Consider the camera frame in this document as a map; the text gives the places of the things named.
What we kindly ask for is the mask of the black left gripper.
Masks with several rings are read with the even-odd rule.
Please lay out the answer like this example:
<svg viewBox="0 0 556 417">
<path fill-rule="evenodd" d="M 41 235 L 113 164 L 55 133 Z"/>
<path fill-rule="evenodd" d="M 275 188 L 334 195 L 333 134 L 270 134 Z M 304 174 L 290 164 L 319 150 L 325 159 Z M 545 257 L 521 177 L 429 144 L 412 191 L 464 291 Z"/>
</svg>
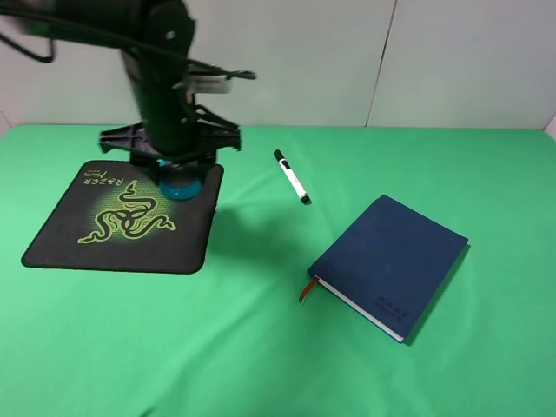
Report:
<svg viewBox="0 0 556 417">
<path fill-rule="evenodd" d="M 155 148 L 152 135 L 143 122 L 103 131 L 99 137 L 101 151 L 127 151 L 132 166 L 138 168 L 152 182 L 159 182 L 165 163 L 176 170 L 188 166 L 212 166 L 216 164 L 218 150 L 242 149 L 242 136 L 237 124 L 218 116 L 201 104 L 195 104 L 190 109 L 193 111 L 192 117 L 183 119 L 183 124 L 189 129 L 177 137 L 185 149 L 174 155 L 165 154 Z"/>
</svg>

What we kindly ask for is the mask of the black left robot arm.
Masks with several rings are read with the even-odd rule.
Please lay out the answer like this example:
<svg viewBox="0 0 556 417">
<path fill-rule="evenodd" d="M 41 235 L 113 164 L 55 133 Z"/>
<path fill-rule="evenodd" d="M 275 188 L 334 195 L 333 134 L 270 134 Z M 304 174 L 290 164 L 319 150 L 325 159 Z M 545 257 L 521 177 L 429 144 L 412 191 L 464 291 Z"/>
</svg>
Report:
<svg viewBox="0 0 556 417">
<path fill-rule="evenodd" d="M 119 50 L 142 117 L 139 123 L 103 131 L 102 152 L 129 152 L 131 164 L 153 182 L 171 171 L 205 169 L 219 149 L 240 149 L 239 127 L 197 103 L 195 77 L 228 82 L 254 80 L 189 58 L 195 19 L 182 1 L 3 1 L 1 14 L 23 33 L 47 39 L 40 56 L 7 36 L 1 40 L 41 63 L 52 63 L 56 41 Z"/>
</svg>

